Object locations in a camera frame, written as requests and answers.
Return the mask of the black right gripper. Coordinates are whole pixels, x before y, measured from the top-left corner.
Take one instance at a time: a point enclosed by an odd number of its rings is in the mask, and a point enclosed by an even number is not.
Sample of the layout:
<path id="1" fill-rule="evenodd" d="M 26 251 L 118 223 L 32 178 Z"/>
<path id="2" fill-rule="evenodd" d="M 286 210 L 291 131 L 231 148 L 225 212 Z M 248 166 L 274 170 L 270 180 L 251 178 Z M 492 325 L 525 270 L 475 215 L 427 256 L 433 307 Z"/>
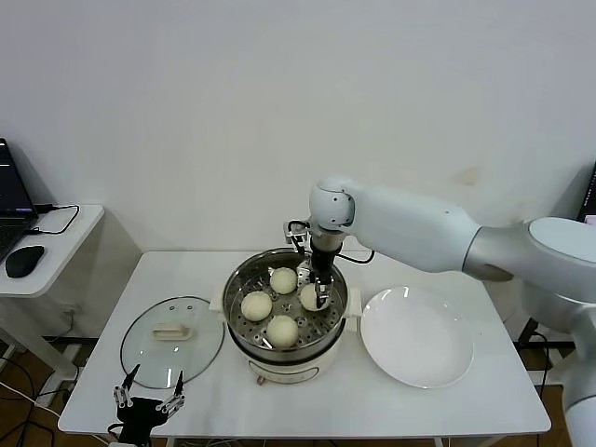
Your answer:
<path id="1" fill-rule="evenodd" d="M 302 288 L 311 281 L 315 282 L 315 308 L 317 311 L 327 308 L 332 300 L 332 270 L 336 251 L 312 250 L 309 263 L 297 266 L 297 287 Z"/>

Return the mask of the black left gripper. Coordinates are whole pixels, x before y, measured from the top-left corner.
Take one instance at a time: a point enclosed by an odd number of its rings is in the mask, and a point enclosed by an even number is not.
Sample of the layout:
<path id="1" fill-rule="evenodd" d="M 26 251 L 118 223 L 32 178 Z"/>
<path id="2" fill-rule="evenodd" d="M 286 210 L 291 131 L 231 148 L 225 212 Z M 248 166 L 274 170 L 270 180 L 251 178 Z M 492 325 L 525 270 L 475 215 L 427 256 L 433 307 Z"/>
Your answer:
<path id="1" fill-rule="evenodd" d="M 176 413 L 184 405 L 183 371 L 179 372 L 173 394 L 164 400 L 133 397 L 129 391 L 141 364 L 127 373 L 120 386 L 114 388 L 116 416 L 122 424 L 118 440 L 121 443 L 149 443 L 151 432 L 164 424 L 164 413 Z"/>

